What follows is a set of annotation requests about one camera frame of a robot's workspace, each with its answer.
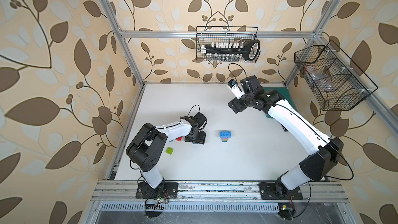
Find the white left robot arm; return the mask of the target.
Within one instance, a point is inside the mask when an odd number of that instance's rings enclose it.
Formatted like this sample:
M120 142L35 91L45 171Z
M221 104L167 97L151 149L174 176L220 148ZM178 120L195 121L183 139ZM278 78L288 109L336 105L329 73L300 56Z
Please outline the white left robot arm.
M131 163L138 165L141 176L150 189L162 188L164 177L157 163L167 142L183 137L186 142L204 144L207 118L200 112L183 116L177 122L155 126L144 124L126 148Z

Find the lime green small lego brick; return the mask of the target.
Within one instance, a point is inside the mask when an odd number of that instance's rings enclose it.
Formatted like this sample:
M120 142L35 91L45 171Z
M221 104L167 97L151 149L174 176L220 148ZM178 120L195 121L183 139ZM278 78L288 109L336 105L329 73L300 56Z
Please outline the lime green small lego brick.
M168 154L168 155L172 155L173 154L173 151L174 151L174 149L172 148L172 147L168 147L167 149L166 149L166 153Z

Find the light blue long lego brick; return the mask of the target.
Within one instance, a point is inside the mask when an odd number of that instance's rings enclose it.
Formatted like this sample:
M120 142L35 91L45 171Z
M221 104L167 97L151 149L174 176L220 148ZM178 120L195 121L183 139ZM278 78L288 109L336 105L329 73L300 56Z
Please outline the light blue long lego brick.
M219 135L221 139L229 139L232 137L231 131L220 131Z

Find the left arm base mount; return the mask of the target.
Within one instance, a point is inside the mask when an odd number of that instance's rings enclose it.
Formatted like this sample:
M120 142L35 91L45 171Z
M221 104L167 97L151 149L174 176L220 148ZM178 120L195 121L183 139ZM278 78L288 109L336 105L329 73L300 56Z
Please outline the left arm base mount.
M141 182L138 184L135 197L137 199L176 199L177 194L178 183L176 182L162 182L157 188L151 188L148 183Z

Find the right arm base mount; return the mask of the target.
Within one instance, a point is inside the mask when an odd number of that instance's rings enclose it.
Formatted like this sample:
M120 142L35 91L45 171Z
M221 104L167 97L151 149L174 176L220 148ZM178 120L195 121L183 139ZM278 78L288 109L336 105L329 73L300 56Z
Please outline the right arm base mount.
M283 184L260 182L259 191L262 200L303 200L299 187L289 190Z

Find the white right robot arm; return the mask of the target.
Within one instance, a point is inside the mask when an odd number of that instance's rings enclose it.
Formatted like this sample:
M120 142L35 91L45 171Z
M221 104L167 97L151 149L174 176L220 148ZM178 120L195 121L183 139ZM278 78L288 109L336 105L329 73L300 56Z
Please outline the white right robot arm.
M249 76L239 83L231 79L228 87L235 95L229 102L234 113L248 107L262 111L277 120L303 146L308 157L276 181L276 189L285 194L309 181L324 178L338 163L344 147L339 138L331 139L305 120L282 94L263 88L256 76Z

